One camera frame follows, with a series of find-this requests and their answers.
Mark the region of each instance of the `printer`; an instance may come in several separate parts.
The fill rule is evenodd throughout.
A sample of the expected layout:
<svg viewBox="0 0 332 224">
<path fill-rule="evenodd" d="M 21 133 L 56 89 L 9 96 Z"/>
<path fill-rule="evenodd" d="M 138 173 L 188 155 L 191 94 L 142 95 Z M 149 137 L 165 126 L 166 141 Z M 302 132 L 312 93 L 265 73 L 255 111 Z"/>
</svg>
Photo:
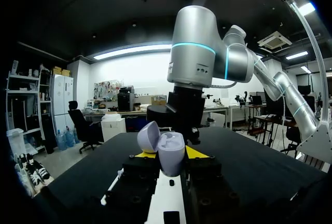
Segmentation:
<svg viewBox="0 0 332 224">
<path fill-rule="evenodd" d="M 121 87 L 118 93 L 119 111 L 133 111 L 134 99 L 135 99 L 134 86 Z"/>
</svg>

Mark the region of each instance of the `white ceiling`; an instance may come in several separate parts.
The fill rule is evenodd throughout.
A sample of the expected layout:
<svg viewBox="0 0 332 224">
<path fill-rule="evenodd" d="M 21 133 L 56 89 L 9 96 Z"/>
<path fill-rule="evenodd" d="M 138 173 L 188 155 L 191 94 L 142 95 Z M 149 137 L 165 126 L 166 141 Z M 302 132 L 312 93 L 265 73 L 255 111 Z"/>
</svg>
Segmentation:
<svg viewBox="0 0 332 224">
<path fill-rule="evenodd" d="M 325 58 L 324 59 L 324 65 L 325 65 L 325 70 L 329 71 L 332 69 L 332 57 L 331 58 Z M 301 66 L 307 66 L 307 63 L 300 63 L 300 64 L 296 64 L 293 66 L 289 66 L 287 68 L 285 68 L 285 70 L 289 73 L 292 73 L 294 75 L 301 75 L 301 74 L 305 74 L 306 72 L 304 72 L 304 70 L 301 68 Z M 318 63 L 317 61 L 311 61 L 308 62 L 308 69 L 314 73 L 314 72 L 319 72 L 319 68 L 318 68 Z"/>
</svg>

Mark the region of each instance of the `white refrigerator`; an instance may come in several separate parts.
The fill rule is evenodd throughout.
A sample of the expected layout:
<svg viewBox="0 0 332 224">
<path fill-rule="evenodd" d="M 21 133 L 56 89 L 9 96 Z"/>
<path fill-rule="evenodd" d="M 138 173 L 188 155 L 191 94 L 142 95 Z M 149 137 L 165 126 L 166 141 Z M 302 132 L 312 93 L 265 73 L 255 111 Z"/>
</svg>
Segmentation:
<svg viewBox="0 0 332 224">
<path fill-rule="evenodd" d="M 58 130 L 64 132 L 66 127 L 70 130 L 74 129 L 74 123 L 68 113 L 69 101 L 73 100 L 73 83 L 72 77 L 63 75 L 52 77 L 51 97 L 56 133 Z"/>
</svg>

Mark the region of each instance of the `air conditioning unit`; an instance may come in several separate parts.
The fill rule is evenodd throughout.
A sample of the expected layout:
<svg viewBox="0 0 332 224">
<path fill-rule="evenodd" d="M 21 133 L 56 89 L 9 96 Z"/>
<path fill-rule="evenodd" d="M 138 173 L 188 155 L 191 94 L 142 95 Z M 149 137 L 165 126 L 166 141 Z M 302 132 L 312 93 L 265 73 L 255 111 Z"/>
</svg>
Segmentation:
<svg viewBox="0 0 332 224">
<path fill-rule="evenodd" d="M 260 49 L 268 51 L 269 53 L 272 53 L 272 51 L 270 50 L 281 47 L 285 44 L 292 45 L 292 42 L 289 41 L 286 37 L 284 37 L 279 31 L 273 32 L 271 35 L 263 38 L 257 43 L 260 46 Z"/>
</svg>

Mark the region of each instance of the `robotic arm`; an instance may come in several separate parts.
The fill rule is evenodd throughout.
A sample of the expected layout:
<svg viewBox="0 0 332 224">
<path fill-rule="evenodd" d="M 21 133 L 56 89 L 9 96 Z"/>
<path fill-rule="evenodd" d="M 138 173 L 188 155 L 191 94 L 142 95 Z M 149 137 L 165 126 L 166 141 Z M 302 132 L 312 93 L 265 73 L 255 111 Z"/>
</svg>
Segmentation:
<svg viewBox="0 0 332 224">
<path fill-rule="evenodd" d="M 176 17 L 167 77 L 169 82 L 175 83 L 174 92 L 170 92 L 164 110 L 148 109 L 148 119 L 156 120 L 149 118 L 151 112 L 165 114 L 172 119 L 175 131 L 195 143 L 198 141 L 197 127 L 205 101 L 201 96 L 202 88 L 211 87 L 213 77 L 249 82 L 255 73 L 272 100 L 285 97 L 284 101 L 297 122 L 303 140 L 299 150 L 331 163 L 328 125 L 321 125 L 315 119 L 311 108 L 285 73 L 278 72 L 274 77 L 269 75 L 261 59 L 246 47 L 245 36 L 240 27 L 233 25 L 221 39 L 216 17 L 210 10 L 201 6 L 181 9 Z M 310 139 L 315 139 L 314 143 L 306 144 Z"/>
</svg>

